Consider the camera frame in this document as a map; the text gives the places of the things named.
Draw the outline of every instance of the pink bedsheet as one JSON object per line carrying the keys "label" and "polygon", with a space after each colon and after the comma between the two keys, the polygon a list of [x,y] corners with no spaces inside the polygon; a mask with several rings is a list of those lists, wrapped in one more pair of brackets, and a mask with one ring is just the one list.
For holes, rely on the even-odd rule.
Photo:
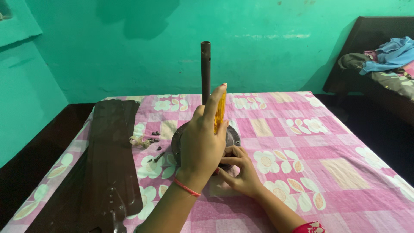
{"label": "pink bedsheet", "polygon": [[[160,142],[133,147],[144,208],[124,224],[142,223],[172,183],[175,130],[189,121],[201,95],[117,97],[141,102],[134,134]],[[84,128],[24,202],[2,233],[24,232],[87,146],[92,115]],[[307,221],[328,232],[413,232],[414,189],[367,148],[310,92],[228,94],[225,119],[238,131],[264,185]],[[166,155],[156,166],[150,158]],[[182,232],[274,232],[250,198],[212,177]]]}

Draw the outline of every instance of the bed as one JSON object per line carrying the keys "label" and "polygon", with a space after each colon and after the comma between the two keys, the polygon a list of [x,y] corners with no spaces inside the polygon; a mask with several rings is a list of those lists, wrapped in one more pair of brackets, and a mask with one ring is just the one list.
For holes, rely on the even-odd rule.
{"label": "bed", "polygon": [[[359,65],[346,69],[341,67],[341,65],[346,66],[344,60],[352,63],[349,54],[363,54],[364,51],[378,49],[381,44],[390,41],[390,38],[405,36],[414,38],[413,27],[414,17],[359,17],[342,47],[323,90],[337,94],[339,103],[349,92],[361,92],[385,110],[414,126],[414,95],[407,93],[407,90],[412,89],[411,80],[402,80],[403,78],[400,79],[392,74],[392,71],[360,75]],[[369,57],[360,56],[358,59],[362,63],[363,60],[369,60]]]}
{"label": "bed", "polygon": [[[142,223],[179,169],[171,153],[175,130],[189,121],[201,95],[108,97],[139,101],[134,135],[159,131],[160,142],[132,147],[144,207],[125,219],[128,232]],[[88,146],[92,113],[83,129],[22,204],[2,233],[22,233],[33,222]],[[367,148],[311,92],[234,93],[225,118],[261,182],[307,221],[328,232],[410,232],[414,189]],[[147,161],[166,153],[148,171]],[[236,167],[230,173],[237,173]],[[274,232],[252,199],[212,177],[195,203],[182,232]]]}

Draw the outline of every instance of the clothes pile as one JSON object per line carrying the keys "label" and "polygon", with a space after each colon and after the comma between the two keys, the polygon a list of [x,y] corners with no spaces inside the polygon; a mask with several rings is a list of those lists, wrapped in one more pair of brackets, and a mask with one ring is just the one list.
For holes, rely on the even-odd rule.
{"label": "clothes pile", "polygon": [[371,71],[393,70],[399,76],[414,78],[414,41],[408,36],[391,38],[377,50],[365,51],[372,61],[365,61],[359,72],[365,75]]}

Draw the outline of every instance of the red thread bracelet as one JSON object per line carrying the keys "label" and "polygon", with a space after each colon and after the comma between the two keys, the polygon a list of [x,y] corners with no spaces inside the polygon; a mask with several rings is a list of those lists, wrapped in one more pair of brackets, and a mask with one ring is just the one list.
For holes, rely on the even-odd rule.
{"label": "red thread bracelet", "polygon": [[175,182],[176,184],[178,184],[180,187],[182,187],[184,190],[186,190],[187,192],[189,192],[189,193],[191,194],[190,196],[195,196],[195,197],[199,197],[199,196],[201,196],[201,194],[196,193],[195,191],[192,191],[191,189],[187,188],[185,185],[181,184],[181,182],[179,182],[179,181],[177,180],[177,178],[174,178],[174,182]]}

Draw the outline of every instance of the hand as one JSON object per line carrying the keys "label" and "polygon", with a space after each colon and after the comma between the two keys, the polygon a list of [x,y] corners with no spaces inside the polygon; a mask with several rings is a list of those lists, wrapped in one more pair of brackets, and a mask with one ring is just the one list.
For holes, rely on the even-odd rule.
{"label": "hand", "polygon": [[236,165],[240,168],[237,177],[232,177],[225,170],[219,168],[219,177],[230,185],[234,190],[239,191],[246,196],[256,198],[262,192],[264,186],[260,182],[252,160],[247,155],[243,147],[229,146],[226,147],[225,157],[221,163]]}
{"label": "hand", "polygon": [[177,179],[195,192],[203,189],[226,147],[229,121],[221,123],[217,134],[214,134],[214,116],[226,88],[226,83],[217,87],[206,105],[197,107],[181,136],[181,169]]}

